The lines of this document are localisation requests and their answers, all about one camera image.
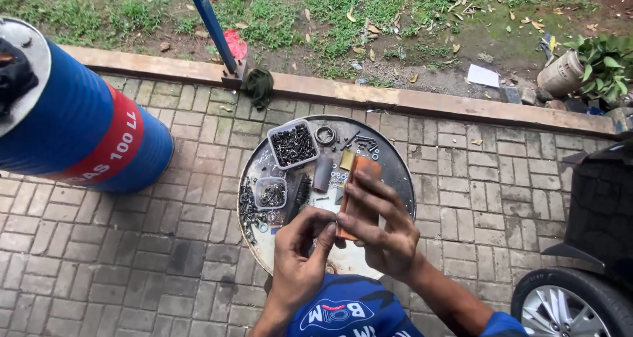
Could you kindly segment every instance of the hand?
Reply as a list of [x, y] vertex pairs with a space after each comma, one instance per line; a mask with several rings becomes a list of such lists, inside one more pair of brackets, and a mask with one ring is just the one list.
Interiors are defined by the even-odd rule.
[[[268, 299], [276, 309], [293, 314], [321, 288], [336, 235], [335, 220], [333, 212], [306, 206], [275, 235], [273, 283]], [[315, 237], [316, 247], [308, 259], [302, 252], [307, 252]]]
[[415, 261], [423, 261], [416, 252], [420, 230], [413, 225], [411, 215], [396, 190], [380, 180], [371, 179], [362, 171], [354, 172], [354, 183], [345, 191], [369, 210], [381, 215], [385, 228], [372, 226], [358, 217], [339, 213], [337, 221], [345, 230], [365, 244], [365, 261], [371, 268], [404, 283], [409, 281]]

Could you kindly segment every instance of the round metal tray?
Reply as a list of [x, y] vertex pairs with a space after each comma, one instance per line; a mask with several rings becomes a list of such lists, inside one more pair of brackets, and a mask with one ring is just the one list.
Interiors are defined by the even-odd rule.
[[[337, 132], [337, 137], [340, 139], [340, 143], [335, 141], [330, 147], [320, 147], [321, 155], [327, 155], [334, 159], [334, 163], [337, 165], [333, 171], [344, 173], [343, 170], [338, 167], [341, 163], [343, 152], [341, 148], [344, 145], [345, 138], [352, 138], [352, 136], [360, 130], [359, 136], [366, 136], [375, 138], [378, 144], [380, 153], [378, 154], [377, 162], [382, 167], [382, 180], [389, 186], [396, 189], [402, 201], [407, 206], [407, 211], [411, 217], [415, 217], [415, 193], [413, 191], [413, 182], [411, 181], [411, 173], [407, 167], [406, 162], [400, 156], [396, 148], [393, 146], [389, 139], [385, 138], [380, 132], [369, 127], [368, 125], [359, 121], [347, 118], [344, 116], [334, 116], [329, 114], [318, 114], [314, 116], [304, 117], [310, 125], [310, 130], [314, 131], [316, 128], [322, 125], [329, 125]], [[352, 147], [348, 150], [356, 153], [358, 149], [358, 143], [351, 141]], [[367, 150], [362, 150], [361, 155], [371, 155]], [[304, 172], [310, 179], [314, 176], [316, 162], [306, 163], [302, 168], [294, 168], [296, 170]], [[273, 157], [272, 148], [268, 144], [268, 139], [264, 139], [257, 148], [253, 151], [253, 154], [249, 158], [246, 166], [244, 167], [240, 177], [240, 192], [242, 194], [242, 185], [249, 180], [251, 189], [255, 191], [255, 183], [253, 179], [259, 179], [262, 177], [286, 177], [286, 171], [279, 169], [275, 165], [275, 159]], [[340, 205], [335, 205], [337, 188], [330, 189], [327, 193], [317, 193], [313, 190], [310, 191], [310, 198], [308, 204], [315, 207], [324, 208], [329, 211], [338, 212]], [[255, 256], [257, 262], [264, 268], [269, 274], [273, 273], [273, 257], [275, 247], [275, 233], [282, 227], [283, 217], [281, 213], [283, 209], [271, 210], [280, 220], [277, 220], [273, 224], [268, 224], [268, 230], [260, 232], [257, 227], [252, 227], [253, 236], [256, 239], [255, 244], [251, 244], [246, 237], [244, 226], [242, 225], [242, 213], [239, 211], [239, 203], [237, 205], [239, 214], [239, 227], [242, 232], [242, 237], [248, 244], [251, 252]], [[380, 224], [384, 225], [384, 220], [380, 218]], [[365, 263], [365, 249], [359, 248], [354, 244], [347, 244], [347, 248], [340, 250], [337, 247], [333, 247], [328, 257], [328, 263], [333, 266], [337, 274], [358, 274], [362, 276], [379, 279], [382, 277], [380, 272], [369, 268]]]

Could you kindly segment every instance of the logo on shirt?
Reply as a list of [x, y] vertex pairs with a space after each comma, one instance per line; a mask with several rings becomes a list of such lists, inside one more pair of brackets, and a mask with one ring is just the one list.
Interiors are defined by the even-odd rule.
[[321, 299], [312, 309], [308, 310], [301, 320], [299, 328], [304, 331], [313, 325], [329, 331], [336, 331], [354, 322], [368, 320], [373, 316], [374, 313], [360, 301]]

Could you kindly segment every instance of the blue t-shirt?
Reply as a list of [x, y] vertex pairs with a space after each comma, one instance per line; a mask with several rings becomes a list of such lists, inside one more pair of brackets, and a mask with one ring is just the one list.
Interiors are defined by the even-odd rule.
[[[393, 292], [368, 277], [326, 274], [317, 295], [292, 318], [286, 337], [423, 337]], [[523, 326], [495, 312], [481, 337], [524, 337]]]

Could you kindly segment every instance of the white paper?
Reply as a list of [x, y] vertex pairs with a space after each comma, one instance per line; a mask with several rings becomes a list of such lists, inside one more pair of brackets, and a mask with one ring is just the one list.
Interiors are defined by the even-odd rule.
[[499, 88], [499, 74], [473, 64], [468, 69], [468, 81]]

